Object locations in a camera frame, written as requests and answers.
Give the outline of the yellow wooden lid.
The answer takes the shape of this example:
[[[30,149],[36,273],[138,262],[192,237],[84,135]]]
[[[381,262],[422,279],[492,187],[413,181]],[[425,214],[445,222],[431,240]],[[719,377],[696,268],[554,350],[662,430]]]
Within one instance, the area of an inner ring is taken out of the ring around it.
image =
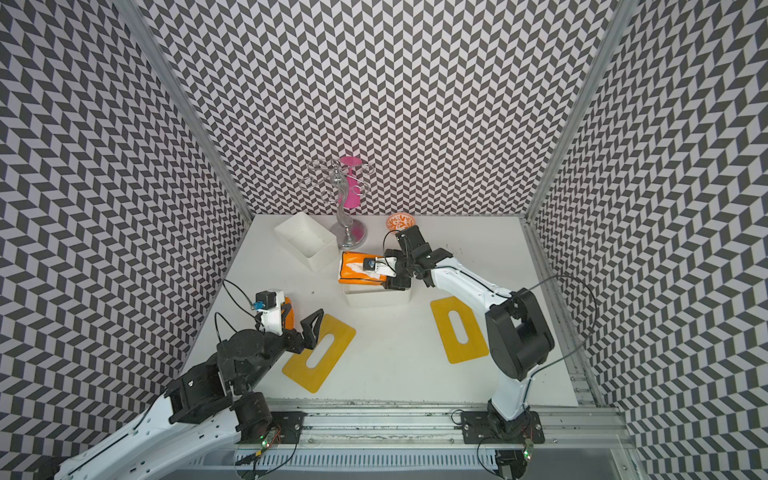
[[[285,377],[316,394],[337,366],[356,336],[356,330],[331,315],[325,315],[319,331],[319,351],[292,355],[282,368]]]
[[[456,297],[434,300],[430,307],[450,364],[489,355],[486,340],[470,307]]]

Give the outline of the white plastic box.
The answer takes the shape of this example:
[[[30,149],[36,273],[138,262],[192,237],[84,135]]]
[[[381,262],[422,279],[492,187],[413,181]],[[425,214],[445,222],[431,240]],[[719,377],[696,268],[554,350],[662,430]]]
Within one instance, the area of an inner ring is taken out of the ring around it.
[[[281,245],[309,270],[316,272],[339,256],[336,237],[318,221],[299,212],[274,228]]]
[[[406,305],[411,300],[411,290],[385,289],[381,285],[343,284],[342,293],[353,308],[378,308]]]

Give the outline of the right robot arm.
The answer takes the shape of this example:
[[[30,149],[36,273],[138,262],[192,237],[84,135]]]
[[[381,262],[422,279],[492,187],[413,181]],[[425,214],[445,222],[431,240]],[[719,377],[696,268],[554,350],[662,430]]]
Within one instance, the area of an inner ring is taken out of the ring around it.
[[[418,226],[392,232],[399,248],[384,253],[395,282],[413,279],[451,294],[484,314],[490,356],[499,370],[496,390],[488,402],[493,436],[505,443],[532,440],[538,421],[528,404],[534,375],[555,348],[555,339],[529,289],[513,291],[472,272],[443,248],[433,249]]]

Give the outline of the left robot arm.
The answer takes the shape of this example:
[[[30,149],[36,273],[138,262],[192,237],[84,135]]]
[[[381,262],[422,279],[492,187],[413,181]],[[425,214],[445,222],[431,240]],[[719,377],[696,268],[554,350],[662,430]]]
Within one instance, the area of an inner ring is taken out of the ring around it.
[[[285,353],[317,346],[323,310],[279,334],[243,329],[221,341],[205,362],[170,382],[135,419],[85,452],[62,461],[44,479],[160,479],[214,450],[253,445],[257,453],[300,430],[277,423],[257,384]]]

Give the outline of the orange patterned ceramic bowl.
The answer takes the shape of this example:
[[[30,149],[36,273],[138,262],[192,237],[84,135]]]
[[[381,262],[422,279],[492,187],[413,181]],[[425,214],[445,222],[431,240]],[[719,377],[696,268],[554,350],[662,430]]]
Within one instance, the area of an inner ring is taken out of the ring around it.
[[[388,231],[405,230],[415,224],[415,218],[412,215],[403,212],[390,215],[385,222]]]

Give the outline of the chrome jewelry stand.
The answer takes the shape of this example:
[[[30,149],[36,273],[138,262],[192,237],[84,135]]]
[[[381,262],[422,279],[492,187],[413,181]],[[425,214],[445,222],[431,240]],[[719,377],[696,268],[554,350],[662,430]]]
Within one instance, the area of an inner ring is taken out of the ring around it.
[[[361,203],[363,182],[360,174],[364,162],[355,156],[344,156],[338,160],[315,160],[310,163],[310,171],[326,181],[336,196],[336,223],[331,232],[336,236],[342,251],[353,251],[363,245],[368,230],[363,222],[352,215]]]

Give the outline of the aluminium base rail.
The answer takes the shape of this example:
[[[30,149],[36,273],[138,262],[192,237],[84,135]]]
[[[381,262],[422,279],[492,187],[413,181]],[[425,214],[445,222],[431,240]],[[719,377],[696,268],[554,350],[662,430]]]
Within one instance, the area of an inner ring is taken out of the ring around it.
[[[283,441],[256,456],[253,445],[219,447],[184,466],[195,478],[279,479],[305,472],[370,477],[439,471],[497,476],[523,449],[529,479],[645,479],[623,416],[612,408],[536,406],[524,419],[528,444],[491,438],[482,403],[274,400],[296,419]]]

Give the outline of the aluminium corner post right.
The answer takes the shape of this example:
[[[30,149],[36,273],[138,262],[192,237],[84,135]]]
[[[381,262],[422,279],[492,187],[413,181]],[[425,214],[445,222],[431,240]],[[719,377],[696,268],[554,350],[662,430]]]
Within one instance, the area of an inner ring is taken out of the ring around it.
[[[582,88],[568,115],[562,134],[555,144],[552,156],[547,163],[541,181],[526,211],[525,220],[528,223],[535,220],[549,195],[578,129],[589,110],[605,72],[612,61],[615,51],[619,48],[624,32],[628,28],[639,4],[638,0],[621,0],[618,2],[605,36],[600,41],[595,58],[587,71]]]

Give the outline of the aluminium corner post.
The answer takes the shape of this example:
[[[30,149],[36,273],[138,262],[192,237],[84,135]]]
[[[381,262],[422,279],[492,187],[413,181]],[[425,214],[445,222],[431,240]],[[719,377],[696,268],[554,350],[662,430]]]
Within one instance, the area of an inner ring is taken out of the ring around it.
[[[210,135],[193,108],[186,92],[175,75],[175,72],[155,42],[154,35],[146,24],[137,3],[129,0],[115,0],[112,4],[116,7],[119,15],[130,30],[131,36],[137,42],[143,54],[147,57],[147,60],[160,80],[160,83],[169,94],[179,114],[200,147],[205,159],[208,161],[213,172],[222,184],[222,187],[233,201],[233,204],[244,218],[246,224],[250,225],[253,220],[253,214],[248,203],[241,193],[240,188],[232,178],[226,163],[214,146]]]
[[[612,61],[615,51],[619,48],[624,32],[628,28],[639,4],[638,0],[621,0],[618,2],[605,36],[600,41],[595,58],[587,71],[582,88],[568,115],[562,134],[555,144],[552,156],[547,163],[541,181],[526,211],[525,220],[528,223],[535,220],[549,195],[578,129],[589,110],[605,72]]]

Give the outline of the aluminium corner post left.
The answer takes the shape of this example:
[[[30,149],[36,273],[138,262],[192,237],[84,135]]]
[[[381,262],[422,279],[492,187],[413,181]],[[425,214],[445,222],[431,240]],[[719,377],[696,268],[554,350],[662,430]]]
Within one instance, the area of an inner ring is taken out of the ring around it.
[[[233,201],[233,204],[244,218],[246,224],[250,225],[253,220],[253,214],[248,203],[241,193],[240,188],[232,178],[226,163],[214,146],[210,135],[193,108],[186,92],[175,75],[175,72],[155,42],[154,35],[146,24],[137,3],[129,0],[115,0],[112,4],[116,7],[119,15],[130,30],[131,36],[137,42],[143,54],[147,57],[147,60],[160,80],[160,83],[169,94],[179,114],[200,147],[205,159],[208,161],[213,172],[222,184],[222,187]]]

